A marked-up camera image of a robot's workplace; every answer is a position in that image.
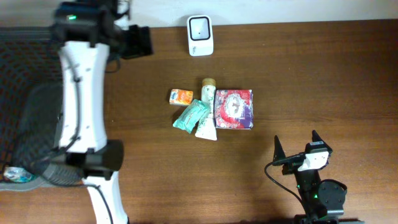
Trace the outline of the red purple pad package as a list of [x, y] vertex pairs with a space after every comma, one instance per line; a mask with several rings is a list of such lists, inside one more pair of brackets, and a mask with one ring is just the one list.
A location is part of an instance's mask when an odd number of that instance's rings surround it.
[[251, 129], [254, 126], [252, 97], [252, 90], [217, 90], [216, 128]]

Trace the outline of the orange Kleenex tissue pack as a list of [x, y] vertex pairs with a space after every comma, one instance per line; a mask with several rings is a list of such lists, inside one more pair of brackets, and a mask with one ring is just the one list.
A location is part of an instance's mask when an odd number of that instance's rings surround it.
[[188, 106], [193, 101], [193, 91], [172, 89], [169, 103], [171, 105]]

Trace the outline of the white floral lotion tube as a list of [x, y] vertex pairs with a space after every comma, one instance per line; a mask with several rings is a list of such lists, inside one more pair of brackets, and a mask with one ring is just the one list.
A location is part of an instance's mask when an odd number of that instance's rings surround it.
[[214, 102], [216, 93], [216, 81], [212, 78], [202, 80], [201, 101], [208, 105], [208, 112], [201, 117], [195, 136], [197, 138], [216, 141], [217, 133], [214, 119]]

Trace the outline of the teal toilet wipes pack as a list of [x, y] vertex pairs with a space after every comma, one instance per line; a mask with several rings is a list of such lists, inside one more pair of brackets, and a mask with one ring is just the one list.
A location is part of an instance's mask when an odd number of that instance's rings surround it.
[[196, 126], [197, 122], [208, 114], [210, 106], [200, 100], [193, 100], [183, 113], [174, 121], [173, 127], [186, 131], [188, 134]]

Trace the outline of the teal Kleenex tissue pack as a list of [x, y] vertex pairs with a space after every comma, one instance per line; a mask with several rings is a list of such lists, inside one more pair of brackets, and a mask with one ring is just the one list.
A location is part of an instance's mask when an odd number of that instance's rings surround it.
[[26, 183], [34, 180], [36, 176], [21, 167], [6, 167], [4, 171], [5, 178], [16, 183]]

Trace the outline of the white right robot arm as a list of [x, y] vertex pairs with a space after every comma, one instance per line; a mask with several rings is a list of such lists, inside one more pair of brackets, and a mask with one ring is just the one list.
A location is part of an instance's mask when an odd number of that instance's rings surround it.
[[294, 223], [362, 223], [354, 218], [341, 218], [347, 186], [337, 180], [320, 178], [319, 171], [328, 165], [332, 152], [332, 148], [315, 130], [305, 150], [289, 157], [285, 155], [279, 138], [274, 137], [273, 160], [265, 166], [264, 172], [267, 173], [269, 166], [281, 166], [283, 175], [295, 176], [297, 193], [267, 175], [273, 183], [297, 198], [303, 207], [305, 213], [294, 216]]

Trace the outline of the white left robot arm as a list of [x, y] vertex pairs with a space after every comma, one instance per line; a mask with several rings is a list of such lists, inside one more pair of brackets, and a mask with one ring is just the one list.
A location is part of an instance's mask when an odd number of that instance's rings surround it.
[[128, 223], [119, 188], [120, 140], [107, 138], [104, 77], [110, 62], [153, 53], [148, 27], [130, 23], [129, 1], [66, 1], [50, 30], [62, 66], [62, 129], [51, 165], [71, 169], [88, 190], [98, 223]]

